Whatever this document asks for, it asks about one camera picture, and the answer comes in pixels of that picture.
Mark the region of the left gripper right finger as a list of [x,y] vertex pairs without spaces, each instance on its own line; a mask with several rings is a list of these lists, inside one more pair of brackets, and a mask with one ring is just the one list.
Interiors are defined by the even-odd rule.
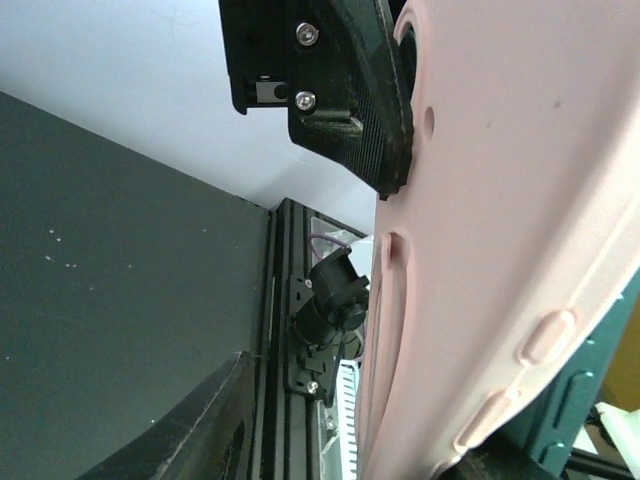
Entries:
[[382,200],[406,184],[416,36],[393,36],[401,1],[222,1],[232,104],[284,108],[291,141]]

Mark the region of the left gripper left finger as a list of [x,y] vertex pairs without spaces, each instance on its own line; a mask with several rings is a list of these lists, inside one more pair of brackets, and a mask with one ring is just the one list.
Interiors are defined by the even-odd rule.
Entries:
[[91,479],[246,479],[255,358],[236,352],[147,431],[89,470]]

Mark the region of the pink phone case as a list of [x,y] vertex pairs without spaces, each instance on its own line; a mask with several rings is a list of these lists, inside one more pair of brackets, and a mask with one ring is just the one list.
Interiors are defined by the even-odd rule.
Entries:
[[376,208],[358,475],[429,479],[522,411],[639,266],[639,5],[409,1],[413,160]]

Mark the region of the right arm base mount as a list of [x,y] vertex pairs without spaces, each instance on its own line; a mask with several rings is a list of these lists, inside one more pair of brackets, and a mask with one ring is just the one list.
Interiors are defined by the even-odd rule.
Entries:
[[368,311],[369,280],[357,273],[351,252],[340,247],[306,278],[292,276],[288,282],[286,386],[328,408],[347,336],[364,324]]

